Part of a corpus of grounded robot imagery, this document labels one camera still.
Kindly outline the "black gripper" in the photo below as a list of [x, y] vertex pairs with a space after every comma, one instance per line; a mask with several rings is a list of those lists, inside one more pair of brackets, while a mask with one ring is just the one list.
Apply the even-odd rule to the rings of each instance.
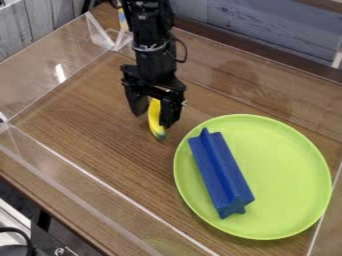
[[177, 45], [133, 46], [137, 63], [123, 64], [123, 86], [133, 114], [139, 117], [149, 108], [149, 96], [162, 99], [159, 124], [170, 128], [181, 118], [186, 85], [177, 77]]

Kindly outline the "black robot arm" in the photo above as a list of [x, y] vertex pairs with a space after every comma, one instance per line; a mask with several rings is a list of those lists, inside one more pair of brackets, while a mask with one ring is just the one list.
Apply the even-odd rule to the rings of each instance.
[[141, 116], [149, 109], [149, 98], [161, 101], [159, 124], [170, 128], [181, 118], [186, 85], [177, 77], [179, 63], [173, 34], [174, 12], [170, 0], [122, 0], [133, 33], [137, 63], [123, 64], [122, 84], [131, 112]]

